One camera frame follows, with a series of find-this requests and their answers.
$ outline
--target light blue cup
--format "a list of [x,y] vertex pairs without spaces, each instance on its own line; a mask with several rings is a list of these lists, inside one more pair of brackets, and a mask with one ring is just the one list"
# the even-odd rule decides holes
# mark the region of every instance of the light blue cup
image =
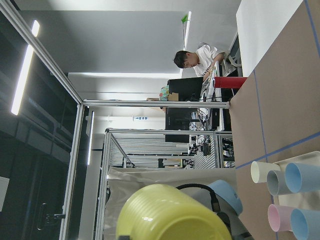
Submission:
[[293,193],[320,190],[320,166],[289,163],[285,168],[285,182]]
[[239,216],[243,211],[240,198],[233,187],[224,180],[217,180],[208,185],[214,192],[224,199]]
[[291,213],[290,224],[297,240],[320,239],[320,211],[294,209]]

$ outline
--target computer monitor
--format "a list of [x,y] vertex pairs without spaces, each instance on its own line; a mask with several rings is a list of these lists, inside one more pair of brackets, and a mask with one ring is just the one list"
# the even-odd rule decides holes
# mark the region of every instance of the computer monitor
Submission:
[[[166,130],[190,130],[190,122],[198,120],[192,119],[192,112],[196,112],[196,108],[177,108],[167,107],[165,111],[165,129]],[[189,135],[173,135],[166,134],[165,142],[172,143],[189,143]]]
[[203,77],[170,79],[169,93],[178,93],[180,102],[197,102],[200,99]]

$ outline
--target red cylinder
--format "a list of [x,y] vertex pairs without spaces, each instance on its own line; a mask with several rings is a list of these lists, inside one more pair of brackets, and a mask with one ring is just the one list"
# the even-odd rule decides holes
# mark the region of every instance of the red cylinder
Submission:
[[221,89],[239,89],[247,80],[247,77],[215,76],[214,87]]

